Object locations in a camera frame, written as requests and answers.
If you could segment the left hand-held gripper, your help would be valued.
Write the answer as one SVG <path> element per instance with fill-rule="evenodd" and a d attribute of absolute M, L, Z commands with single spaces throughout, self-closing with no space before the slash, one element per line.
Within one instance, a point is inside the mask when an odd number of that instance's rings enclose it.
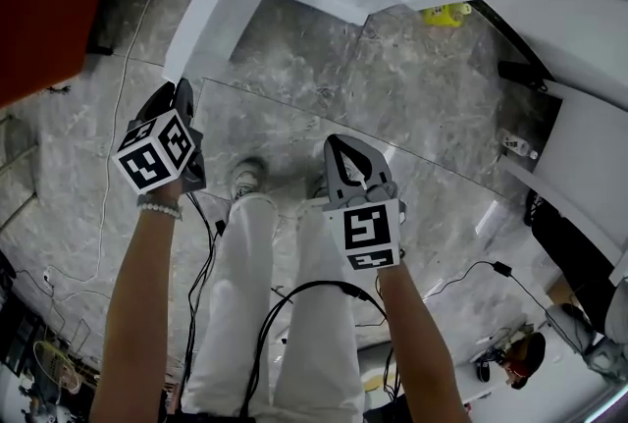
<path fill-rule="evenodd" d="M 114 155 L 135 192 L 148 193 L 175 179 L 184 193 L 205 188 L 202 134 L 190 128 L 193 102 L 192 87 L 181 78 L 177 86 L 170 81 L 160 86 L 137 113 L 140 123 L 130 126 Z"/>

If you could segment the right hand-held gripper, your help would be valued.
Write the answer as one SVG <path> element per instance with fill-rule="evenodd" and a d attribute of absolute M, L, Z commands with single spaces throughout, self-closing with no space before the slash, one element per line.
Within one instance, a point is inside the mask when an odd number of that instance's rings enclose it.
<path fill-rule="evenodd" d="M 365 192 L 362 182 L 347 171 L 344 162 L 347 159 L 363 176 L 365 187 L 372 188 L 393 181 L 384 155 L 356 137 L 331 134 L 324 144 L 324 158 L 330 202 L 344 204 L 323 208 L 340 255 L 352 270 L 380 270 L 398 265 L 405 203 L 397 197 L 387 197 L 385 192 L 378 201 L 362 196 Z"/>

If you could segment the person's left forearm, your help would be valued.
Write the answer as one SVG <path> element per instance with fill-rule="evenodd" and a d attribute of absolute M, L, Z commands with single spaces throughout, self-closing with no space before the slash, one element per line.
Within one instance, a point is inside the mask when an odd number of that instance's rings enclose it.
<path fill-rule="evenodd" d="M 167 370 L 176 218 L 142 209 L 109 303 L 89 423 L 157 423 Z"/>

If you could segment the person's right forearm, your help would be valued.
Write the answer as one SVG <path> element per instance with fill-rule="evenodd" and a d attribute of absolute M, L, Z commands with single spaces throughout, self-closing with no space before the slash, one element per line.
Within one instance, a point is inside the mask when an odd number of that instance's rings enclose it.
<path fill-rule="evenodd" d="M 378 277 L 413 423 L 469 423 L 450 352 L 407 267 L 383 268 Z"/>

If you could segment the white sink cabinet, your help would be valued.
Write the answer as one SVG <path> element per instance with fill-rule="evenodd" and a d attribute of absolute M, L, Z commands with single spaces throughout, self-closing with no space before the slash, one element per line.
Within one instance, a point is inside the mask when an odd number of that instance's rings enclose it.
<path fill-rule="evenodd" d="M 547 200 L 628 278 L 628 112 L 596 96 L 546 81 L 561 100 L 532 172 L 502 156 L 497 165 Z"/>

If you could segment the person's left shoe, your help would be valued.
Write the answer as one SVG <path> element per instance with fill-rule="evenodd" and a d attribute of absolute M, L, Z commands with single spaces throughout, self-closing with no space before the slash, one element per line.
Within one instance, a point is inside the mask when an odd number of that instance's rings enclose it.
<path fill-rule="evenodd" d="M 241 160 L 230 174 L 230 193 L 232 201 L 262 192 L 265 188 L 267 169 L 265 163 L 255 157 Z"/>

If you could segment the small clear bottle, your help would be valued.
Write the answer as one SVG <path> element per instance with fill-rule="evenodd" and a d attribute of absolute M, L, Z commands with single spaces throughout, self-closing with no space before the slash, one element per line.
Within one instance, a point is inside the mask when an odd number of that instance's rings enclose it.
<path fill-rule="evenodd" d="M 514 152 L 518 156 L 527 157 L 532 160 L 536 160 L 538 158 L 538 152 L 533 149 L 531 144 L 526 139 L 506 129 L 500 129 L 497 136 L 499 142 L 504 148 Z"/>

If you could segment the white trousers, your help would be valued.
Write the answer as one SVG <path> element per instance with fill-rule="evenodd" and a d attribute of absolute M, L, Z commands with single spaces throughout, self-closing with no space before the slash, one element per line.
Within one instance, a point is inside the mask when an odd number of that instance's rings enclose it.
<path fill-rule="evenodd" d="M 316 282 L 293 299 L 288 344 L 276 386 L 268 360 L 249 405 L 259 423 L 362 423 L 360 379 L 351 299 L 336 281 L 343 260 L 329 233 L 321 198 L 299 212 L 297 283 Z M 210 290 L 210 320 L 183 392 L 183 412 L 236 417 L 253 368 L 258 335 L 269 312 L 273 236 L 278 209 L 269 196 L 237 200 L 221 241 Z"/>

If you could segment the yellow plastic bottle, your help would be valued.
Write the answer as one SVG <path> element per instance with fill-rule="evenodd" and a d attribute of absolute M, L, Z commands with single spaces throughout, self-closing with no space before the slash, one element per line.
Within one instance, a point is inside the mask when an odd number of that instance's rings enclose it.
<path fill-rule="evenodd" d="M 466 16 L 472 13 L 472 7 L 467 2 L 451 3 L 424 9 L 424 22 L 430 26 L 460 27 Z"/>

